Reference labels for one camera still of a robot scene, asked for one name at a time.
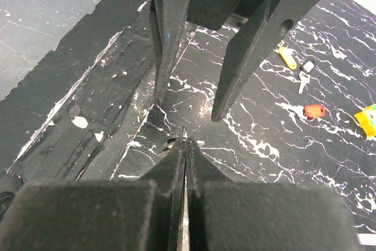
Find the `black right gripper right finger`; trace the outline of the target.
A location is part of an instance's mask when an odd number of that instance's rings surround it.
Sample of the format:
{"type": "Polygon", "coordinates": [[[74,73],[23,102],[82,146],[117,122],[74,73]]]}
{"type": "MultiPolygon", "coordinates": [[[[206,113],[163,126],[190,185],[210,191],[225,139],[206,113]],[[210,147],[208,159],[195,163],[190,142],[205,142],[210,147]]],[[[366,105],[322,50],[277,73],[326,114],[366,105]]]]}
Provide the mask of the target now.
{"type": "Polygon", "coordinates": [[[361,250],[342,198],[324,185],[234,182],[186,141],[191,250],[361,250]]]}

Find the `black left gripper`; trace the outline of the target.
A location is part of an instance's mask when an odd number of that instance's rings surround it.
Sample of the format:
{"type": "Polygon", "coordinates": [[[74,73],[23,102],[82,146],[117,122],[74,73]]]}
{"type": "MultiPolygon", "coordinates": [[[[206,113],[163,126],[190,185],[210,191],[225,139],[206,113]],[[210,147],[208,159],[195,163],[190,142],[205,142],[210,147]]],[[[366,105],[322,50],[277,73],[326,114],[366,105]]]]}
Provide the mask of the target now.
{"type": "Polygon", "coordinates": [[[154,99],[161,104],[177,62],[185,22],[217,31],[236,14],[247,22],[227,44],[211,119],[224,118],[248,78],[319,0],[152,0],[149,20],[156,58],[154,99]]]}

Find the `black tag key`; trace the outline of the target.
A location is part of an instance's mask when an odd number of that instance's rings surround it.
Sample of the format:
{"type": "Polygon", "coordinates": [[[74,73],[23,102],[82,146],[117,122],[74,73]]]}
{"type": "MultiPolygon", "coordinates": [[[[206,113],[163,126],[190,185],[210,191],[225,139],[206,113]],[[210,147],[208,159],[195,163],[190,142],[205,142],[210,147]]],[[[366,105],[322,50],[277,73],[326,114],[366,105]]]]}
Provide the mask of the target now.
{"type": "Polygon", "coordinates": [[[181,137],[178,137],[171,148],[177,151],[176,172],[171,184],[171,215],[168,250],[189,249],[189,243],[184,242],[189,238],[189,229],[184,225],[188,217],[188,190],[187,190],[187,141],[188,134],[183,127],[181,137]]]}

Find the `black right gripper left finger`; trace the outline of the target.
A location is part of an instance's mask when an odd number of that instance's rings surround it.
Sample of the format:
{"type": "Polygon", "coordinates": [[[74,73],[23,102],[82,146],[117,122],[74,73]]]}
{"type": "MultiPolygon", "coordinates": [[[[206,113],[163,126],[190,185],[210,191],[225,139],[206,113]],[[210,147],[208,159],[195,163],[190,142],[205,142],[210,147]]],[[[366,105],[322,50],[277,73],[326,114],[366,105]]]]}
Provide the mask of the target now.
{"type": "Polygon", "coordinates": [[[1,222],[1,249],[168,250],[176,155],[137,180],[26,183],[1,222]]]}

